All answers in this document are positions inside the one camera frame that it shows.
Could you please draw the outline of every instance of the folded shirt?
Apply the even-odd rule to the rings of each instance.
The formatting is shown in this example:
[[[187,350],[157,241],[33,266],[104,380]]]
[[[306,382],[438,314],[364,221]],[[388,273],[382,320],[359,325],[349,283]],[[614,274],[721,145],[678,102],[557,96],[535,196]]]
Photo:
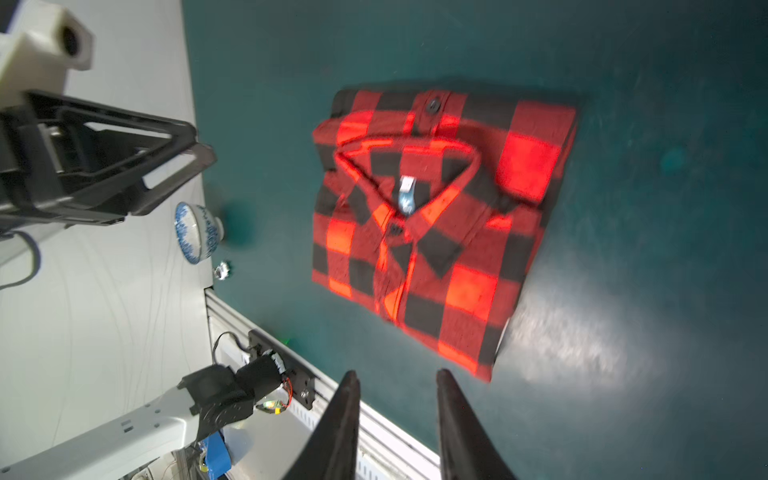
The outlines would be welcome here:
[[[339,92],[313,134],[313,280],[490,381],[574,133],[570,107]]]

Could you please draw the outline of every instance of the small silver object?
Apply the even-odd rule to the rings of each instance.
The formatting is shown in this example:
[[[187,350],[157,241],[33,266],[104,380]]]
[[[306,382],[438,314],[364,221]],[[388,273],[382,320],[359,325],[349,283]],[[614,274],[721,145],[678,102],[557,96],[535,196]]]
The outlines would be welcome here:
[[[217,278],[217,280],[224,280],[230,275],[231,270],[232,269],[230,268],[230,264],[227,262],[221,262],[216,268],[214,268],[214,276]]]

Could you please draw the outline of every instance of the clothing tag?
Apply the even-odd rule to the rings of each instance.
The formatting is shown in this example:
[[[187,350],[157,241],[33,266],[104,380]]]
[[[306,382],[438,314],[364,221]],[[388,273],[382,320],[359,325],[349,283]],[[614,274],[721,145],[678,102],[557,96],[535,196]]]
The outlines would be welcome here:
[[[413,198],[415,181],[414,177],[400,177],[400,193],[397,197],[397,204],[404,215],[410,215],[416,210],[416,200]]]

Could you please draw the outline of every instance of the black cable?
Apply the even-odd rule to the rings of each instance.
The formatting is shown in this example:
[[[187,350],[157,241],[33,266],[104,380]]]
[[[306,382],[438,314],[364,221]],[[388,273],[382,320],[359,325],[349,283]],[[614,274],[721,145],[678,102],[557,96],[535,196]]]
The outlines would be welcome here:
[[[29,251],[32,254],[32,272],[29,273],[25,278],[22,278],[18,282],[13,283],[6,283],[5,285],[0,285],[0,290],[11,288],[12,286],[19,286],[27,283],[29,280],[32,280],[35,278],[35,275],[38,274],[40,271],[40,265],[41,265],[41,256],[40,256],[40,249],[38,248],[38,243],[35,242],[35,239],[32,238],[32,236],[29,233],[22,232],[20,230],[9,230],[4,233],[0,233],[0,240],[8,240],[10,238],[13,238],[14,235],[19,235],[22,240],[27,244],[27,247],[29,247]]]
[[[231,335],[231,336],[232,336],[232,338],[234,339],[235,343],[237,344],[237,348],[239,348],[239,349],[243,350],[245,353],[250,353],[250,350],[248,350],[247,348],[245,348],[245,347],[243,346],[243,344],[242,344],[242,343],[240,343],[240,339],[239,339],[239,338],[237,338],[237,335],[235,335],[233,332],[224,332],[224,333],[222,333],[221,335],[219,335],[219,338],[217,338],[217,339],[216,339],[216,341],[214,342],[214,347],[213,347],[213,349],[210,351],[210,358],[211,358],[211,359],[214,361],[214,363],[218,363],[218,362],[216,361],[216,349],[217,349],[217,348],[219,348],[219,340],[221,340],[221,337],[223,337],[223,336],[225,336],[225,335],[227,335],[227,334],[229,334],[229,335]]]

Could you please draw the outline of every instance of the red wire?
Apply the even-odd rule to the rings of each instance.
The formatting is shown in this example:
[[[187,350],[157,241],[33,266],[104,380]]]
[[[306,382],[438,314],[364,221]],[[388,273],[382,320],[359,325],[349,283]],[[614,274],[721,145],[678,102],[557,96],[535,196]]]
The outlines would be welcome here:
[[[293,401],[293,384],[290,381],[290,378],[286,376],[286,382],[288,382],[289,390],[288,390],[288,405],[286,405],[286,408],[290,407],[290,403]]]

